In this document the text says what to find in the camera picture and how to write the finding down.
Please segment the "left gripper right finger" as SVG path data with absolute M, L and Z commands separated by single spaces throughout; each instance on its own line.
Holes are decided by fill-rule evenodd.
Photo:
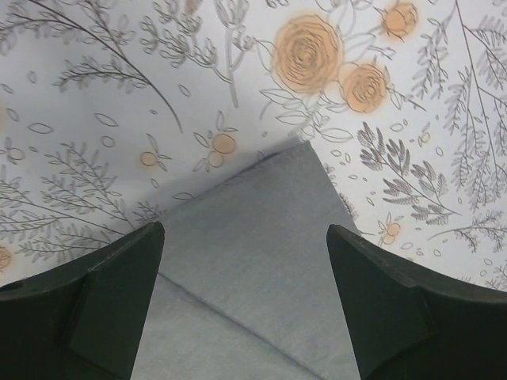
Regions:
M 326 242 L 362 379 L 504 379 L 506 294 L 427 269 L 343 226 Z

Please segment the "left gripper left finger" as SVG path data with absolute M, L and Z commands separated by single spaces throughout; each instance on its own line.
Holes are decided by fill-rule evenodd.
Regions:
M 165 231 L 152 222 L 1 289 L 3 379 L 129 379 Z

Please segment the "grey long sleeve shirt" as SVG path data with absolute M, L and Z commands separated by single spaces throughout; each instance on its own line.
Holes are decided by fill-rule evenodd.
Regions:
M 334 223 L 353 226 L 309 144 L 174 210 L 133 378 L 358 378 Z

